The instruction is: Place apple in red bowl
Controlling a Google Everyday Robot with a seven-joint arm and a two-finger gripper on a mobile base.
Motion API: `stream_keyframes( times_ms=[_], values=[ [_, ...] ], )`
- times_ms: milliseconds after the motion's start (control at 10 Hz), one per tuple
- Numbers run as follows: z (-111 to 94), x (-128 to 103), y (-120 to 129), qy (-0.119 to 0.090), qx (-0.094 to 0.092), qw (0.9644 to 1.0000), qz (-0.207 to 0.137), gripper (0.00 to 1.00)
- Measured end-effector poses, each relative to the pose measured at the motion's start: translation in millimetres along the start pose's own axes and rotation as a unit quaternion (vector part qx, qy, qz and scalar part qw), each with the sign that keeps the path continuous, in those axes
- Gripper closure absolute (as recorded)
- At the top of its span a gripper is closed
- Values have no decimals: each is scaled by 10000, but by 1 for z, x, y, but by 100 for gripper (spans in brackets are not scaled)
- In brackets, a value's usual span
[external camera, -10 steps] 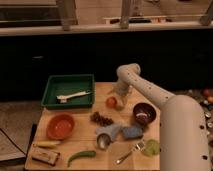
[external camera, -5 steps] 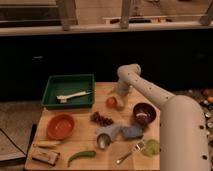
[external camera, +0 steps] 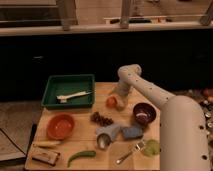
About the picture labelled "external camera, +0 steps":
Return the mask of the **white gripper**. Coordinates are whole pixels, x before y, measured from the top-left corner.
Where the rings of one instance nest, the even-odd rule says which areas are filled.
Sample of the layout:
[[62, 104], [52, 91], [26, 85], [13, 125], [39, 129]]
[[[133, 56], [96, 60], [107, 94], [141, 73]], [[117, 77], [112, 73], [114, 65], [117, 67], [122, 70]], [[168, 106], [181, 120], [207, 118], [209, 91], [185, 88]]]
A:
[[128, 84], [117, 84], [114, 88], [114, 92], [118, 95], [116, 99], [116, 109], [122, 111], [125, 109], [127, 102], [126, 99], [131, 91], [131, 87]]

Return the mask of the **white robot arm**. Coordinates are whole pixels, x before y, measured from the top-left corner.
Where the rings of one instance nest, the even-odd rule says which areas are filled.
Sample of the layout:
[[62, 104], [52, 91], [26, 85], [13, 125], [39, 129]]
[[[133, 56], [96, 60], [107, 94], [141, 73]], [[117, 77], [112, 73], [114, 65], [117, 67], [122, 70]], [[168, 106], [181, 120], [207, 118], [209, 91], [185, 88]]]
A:
[[134, 87], [160, 110], [160, 171], [211, 171], [201, 106], [143, 79], [141, 73], [138, 64], [120, 67], [115, 92], [126, 97]]

